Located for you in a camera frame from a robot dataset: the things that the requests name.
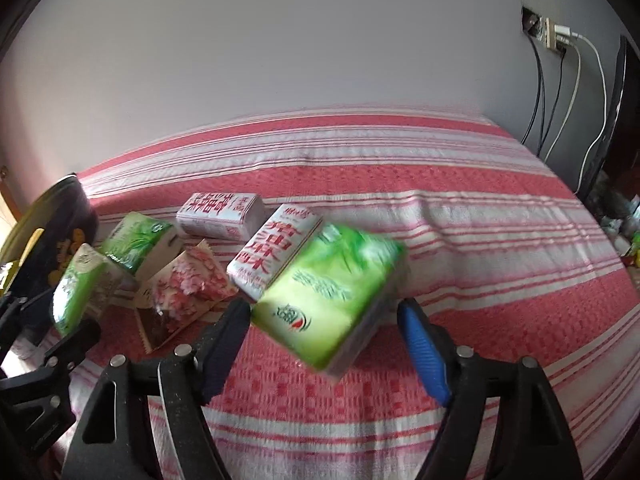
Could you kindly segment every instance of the black cable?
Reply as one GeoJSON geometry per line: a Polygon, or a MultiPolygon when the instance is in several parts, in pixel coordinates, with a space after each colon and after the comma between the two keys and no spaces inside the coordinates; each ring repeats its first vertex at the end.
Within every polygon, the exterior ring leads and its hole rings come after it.
{"type": "Polygon", "coordinates": [[[529,40],[529,43],[531,44],[533,53],[536,55],[536,67],[538,68],[538,92],[536,93],[536,104],[533,107],[531,120],[529,121],[529,126],[527,127],[527,131],[525,132],[524,137],[522,137],[522,140],[520,141],[521,144],[524,144],[526,142],[527,137],[529,137],[529,134],[533,127],[533,123],[536,120],[536,115],[538,114],[538,105],[540,104],[540,89],[542,88],[542,65],[540,63],[540,56],[538,55],[538,51],[536,49],[536,46],[533,43],[533,40],[531,39],[531,36],[527,33],[525,33],[525,36],[527,37],[527,39],[529,40]]]}
{"type": "Polygon", "coordinates": [[[558,99],[560,98],[560,88],[562,86],[562,66],[564,65],[564,56],[566,56],[566,49],[564,49],[560,54],[560,77],[558,78],[558,92],[556,92],[556,100],[554,101],[554,105],[551,108],[551,115],[549,116],[549,122],[546,125],[545,136],[542,137],[542,142],[538,147],[538,156],[540,156],[540,153],[542,152],[542,146],[544,146],[544,143],[546,142],[546,136],[548,136],[549,134],[551,123],[554,120],[554,114],[556,113],[556,106],[558,106],[558,99]]]}
{"type": "Polygon", "coordinates": [[[542,70],[542,64],[540,64],[540,75],[542,76],[542,120],[540,121],[540,136],[538,137],[538,153],[542,151],[542,137],[543,137],[542,134],[545,131],[546,94],[545,94],[545,73],[542,70]]]}

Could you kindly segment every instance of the wall outlet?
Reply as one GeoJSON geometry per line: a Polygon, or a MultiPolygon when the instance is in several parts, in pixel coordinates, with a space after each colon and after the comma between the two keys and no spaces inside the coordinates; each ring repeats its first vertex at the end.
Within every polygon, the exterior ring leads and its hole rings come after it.
{"type": "Polygon", "coordinates": [[[562,54],[564,46],[556,41],[555,26],[556,23],[552,19],[522,7],[522,31],[538,40],[550,51],[562,54]]]}

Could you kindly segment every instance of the red striped bedspread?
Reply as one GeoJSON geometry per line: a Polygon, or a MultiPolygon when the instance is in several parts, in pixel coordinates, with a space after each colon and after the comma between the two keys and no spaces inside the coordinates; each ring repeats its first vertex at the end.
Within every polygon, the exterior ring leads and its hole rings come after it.
{"type": "MultiPolygon", "coordinates": [[[[134,150],[81,180],[100,236],[132,210],[172,219],[193,192],[236,191],[402,240],[411,267],[402,293],[432,321],[483,356],[528,354],[545,367],[587,478],[638,416],[640,306],[625,269],[571,191],[485,118],[346,108],[253,118],[134,150]]],[[[212,244],[225,266],[241,249],[212,244]]],[[[126,293],[116,303],[100,345],[73,374],[77,414],[112,355],[143,357],[126,293]]],[[[150,406],[165,478],[177,479],[159,399],[150,406]]],[[[442,418],[393,312],[337,384],[251,328],[204,413],[238,479],[412,479],[442,418]]],[[[469,478],[484,471],[496,414],[489,402],[469,478]]]]}

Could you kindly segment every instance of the green packaging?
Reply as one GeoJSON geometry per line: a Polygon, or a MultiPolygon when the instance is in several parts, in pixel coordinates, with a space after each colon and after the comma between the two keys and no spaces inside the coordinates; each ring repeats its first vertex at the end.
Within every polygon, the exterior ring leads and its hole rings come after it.
{"type": "Polygon", "coordinates": [[[405,253],[389,238],[325,224],[265,291],[252,321],[315,370],[339,378],[375,333],[405,253]]]}
{"type": "Polygon", "coordinates": [[[640,231],[634,233],[629,253],[634,257],[636,267],[640,267],[640,231]]]}
{"type": "Polygon", "coordinates": [[[82,244],[53,293],[51,313],[60,334],[71,332],[84,315],[98,319],[125,277],[110,259],[82,244]]]}
{"type": "Polygon", "coordinates": [[[100,247],[138,280],[148,280],[182,251],[170,222],[137,212],[128,213],[100,247]]]}

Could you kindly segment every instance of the bed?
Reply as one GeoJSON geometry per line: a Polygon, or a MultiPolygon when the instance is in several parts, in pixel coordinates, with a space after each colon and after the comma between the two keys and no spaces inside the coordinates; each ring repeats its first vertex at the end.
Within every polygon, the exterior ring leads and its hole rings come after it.
{"type": "MultiPolygon", "coordinates": [[[[251,118],[133,150],[80,177],[100,215],[98,238],[131,210],[172,219],[191,193],[229,190],[256,192],[271,210],[299,203],[402,240],[411,270],[402,294],[433,322],[483,356],[532,355],[543,365],[586,478],[638,416],[640,306],[631,280],[572,192],[483,117],[332,108],[251,118]]],[[[212,246],[224,266],[241,249],[212,246]]],[[[72,375],[78,416],[111,356],[145,356],[129,300],[118,292],[100,344],[72,375]]],[[[208,313],[176,343],[219,316],[208,313]]],[[[390,310],[337,384],[252,327],[223,394],[204,408],[232,477],[412,479],[443,412],[394,319],[390,310]]],[[[51,333],[44,346],[55,341],[51,333]]],[[[164,476],[177,479],[161,403],[149,403],[164,476]]],[[[482,476],[496,414],[488,402],[470,479],[482,476]]],[[[73,430],[58,443],[61,455],[73,430]]]]}

